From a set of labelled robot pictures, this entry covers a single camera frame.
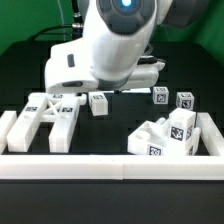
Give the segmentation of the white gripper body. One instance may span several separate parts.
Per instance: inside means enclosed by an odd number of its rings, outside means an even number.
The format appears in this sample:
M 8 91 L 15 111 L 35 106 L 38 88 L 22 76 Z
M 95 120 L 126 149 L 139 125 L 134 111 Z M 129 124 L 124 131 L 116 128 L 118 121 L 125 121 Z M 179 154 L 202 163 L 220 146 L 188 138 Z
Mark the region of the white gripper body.
M 93 42 L 80 38 L 51 48 L 45 88 L 49 94 L 148 88 L 164 67 L 163 60 L 142 56 L 124 38 Z

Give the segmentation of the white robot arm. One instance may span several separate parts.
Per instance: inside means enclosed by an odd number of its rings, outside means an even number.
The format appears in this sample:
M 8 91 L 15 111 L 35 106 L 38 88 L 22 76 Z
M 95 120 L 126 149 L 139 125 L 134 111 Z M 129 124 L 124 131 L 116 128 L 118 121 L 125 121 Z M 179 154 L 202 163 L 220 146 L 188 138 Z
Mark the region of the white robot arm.
M 185 28 L 209 0 L 77 0 L 81 38 L 51 48 L 45 66 L 49 94 L 151 87 L 163 62 L 151 57 L 158 25 Z

